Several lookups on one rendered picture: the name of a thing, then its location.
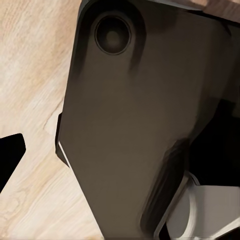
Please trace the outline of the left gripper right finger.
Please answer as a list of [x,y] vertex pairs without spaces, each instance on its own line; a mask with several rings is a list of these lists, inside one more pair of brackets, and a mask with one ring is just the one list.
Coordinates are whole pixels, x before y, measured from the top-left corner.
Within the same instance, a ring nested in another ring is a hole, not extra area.
[[240,135],[235,133],[229,133],[227,135],[224,151],[235,165],[240,173]]

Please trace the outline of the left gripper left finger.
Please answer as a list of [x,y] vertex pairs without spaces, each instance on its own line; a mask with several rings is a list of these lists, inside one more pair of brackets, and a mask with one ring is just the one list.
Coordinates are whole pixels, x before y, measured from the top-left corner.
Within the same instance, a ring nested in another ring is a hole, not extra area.
[[21,133],[0,139],[0,193],[26,152]]

